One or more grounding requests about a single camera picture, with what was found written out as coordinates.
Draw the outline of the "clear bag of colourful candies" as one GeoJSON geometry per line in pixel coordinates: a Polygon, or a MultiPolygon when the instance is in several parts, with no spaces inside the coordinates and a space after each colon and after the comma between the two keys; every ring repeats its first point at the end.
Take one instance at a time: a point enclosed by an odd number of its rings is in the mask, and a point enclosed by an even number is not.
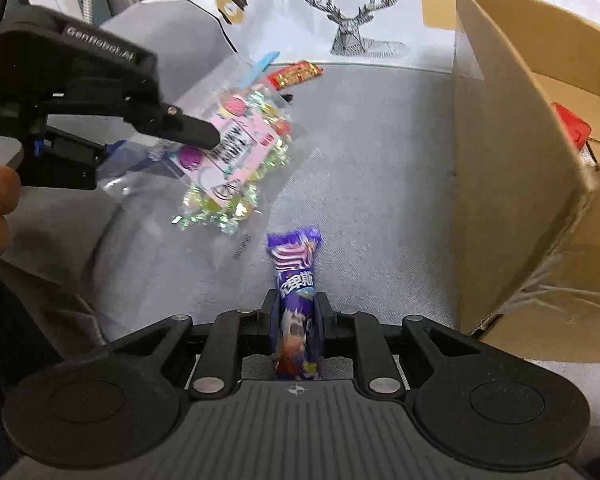
{"type": "Polygon", "coordinates": [[[254,63],[227,58],[178,99],[185,114],[219,130],[215,148],[134,134],[111,145],[96,172],[98,186],[157,226],[213,224],[235,233],[258,209],[263,179],[289,162],[286,100],[265,72],[247,89],[237,88],[254,63]]]}

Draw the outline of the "purple candy bar wrapper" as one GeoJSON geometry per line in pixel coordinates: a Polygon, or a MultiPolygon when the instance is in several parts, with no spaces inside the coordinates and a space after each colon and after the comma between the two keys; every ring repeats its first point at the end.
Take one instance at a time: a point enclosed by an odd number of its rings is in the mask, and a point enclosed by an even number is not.
{"type": "Polygon", "coordinates": [[[321,242],[322,233],[316,226],[270,233],[266,240],[280,300],[274,358],[274,370],[279,378],[314,380],[320,377],[314,260],[321,242]]]}

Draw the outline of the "light blue snack stick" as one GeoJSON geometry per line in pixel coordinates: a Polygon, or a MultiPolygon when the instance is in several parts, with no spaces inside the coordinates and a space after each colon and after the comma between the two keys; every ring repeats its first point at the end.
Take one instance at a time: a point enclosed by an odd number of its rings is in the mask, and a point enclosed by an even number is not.
{"type": "Polygon", "coordinates": [[[278,56],[278,51],[271,51],[268,52],[263,58],[260,58],[258,62],[255,62],[253,65],[251,65],[250,69],[247,70],[242,75],[242,78],[238,80],[237,88],[240,90],[247,89],[254,84],[268,69],[268,66],[270,66],[276,60],[276,58],[278,58],[278,56]]]}

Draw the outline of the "red snack stick packet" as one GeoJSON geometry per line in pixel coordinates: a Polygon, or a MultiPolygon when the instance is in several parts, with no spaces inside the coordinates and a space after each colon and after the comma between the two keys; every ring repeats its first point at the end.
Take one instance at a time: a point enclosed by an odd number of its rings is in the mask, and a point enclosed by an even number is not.
{"type": "Polygon", "coordinates": [[[284,66],[266,76],[266,80],[277,91],[301,84],[302,82],[321,76],[323,69],[306,60],[284,66]]]}

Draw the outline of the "grey deer print sofa cover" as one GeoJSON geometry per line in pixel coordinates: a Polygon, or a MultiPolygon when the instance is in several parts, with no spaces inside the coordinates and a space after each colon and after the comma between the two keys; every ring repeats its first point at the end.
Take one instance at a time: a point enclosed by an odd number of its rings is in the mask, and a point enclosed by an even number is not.
{"type": "MultiPolygon", "coordinates": [[[[236,234],[157,226],[101,188],[26,186],[8,218],[0,287],[19,300],[1,332],[25,378],[171,314],[211,321],[255,307],[273,285],[268,232],[317,226],[316,284],[340,309],[398,322],[408,314],[460,330],[454,258],[454,53],[457,24],[422,21],[430,0],[373,10],[381,40],[404,40],[397,60],[332,53],[329,10],[364,0],[149,0],[105,24],[151,50],[166,99],[178,99],[234,55],[268,50],[322,62],[294,90],[291,163],[266,176],[258,210],[236,234]]],[[[600,363],[532,360],[571,379],[590,402],[578,459],[600,476],[600,363]]]]}

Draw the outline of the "red snack packet in box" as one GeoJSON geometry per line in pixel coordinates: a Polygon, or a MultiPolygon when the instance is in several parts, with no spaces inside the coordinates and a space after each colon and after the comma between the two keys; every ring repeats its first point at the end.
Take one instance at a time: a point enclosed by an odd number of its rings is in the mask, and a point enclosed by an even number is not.
{"type": "Polygon", "coordinates": [[[592,127],[580,116],[573,113],[572,110],[564,107],[562,104],[553,102],[552,107],[562,122],[562,125],[566,128],[573,144],[578,151],[581,151],[582,148],[585,147],[585,144],[588,143],[592,127]]]}

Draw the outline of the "brown cardboard box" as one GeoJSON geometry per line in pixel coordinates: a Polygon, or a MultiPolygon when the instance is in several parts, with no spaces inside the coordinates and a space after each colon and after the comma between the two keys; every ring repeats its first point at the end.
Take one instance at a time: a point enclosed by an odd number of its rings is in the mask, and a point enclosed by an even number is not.
{"type": "Polygon", "coordinates": [[[541,0],[455,0],[460,329],[600,363],[600,26],[541,0]],[[585,120],[581,151],[552,107],[585,120]]]}

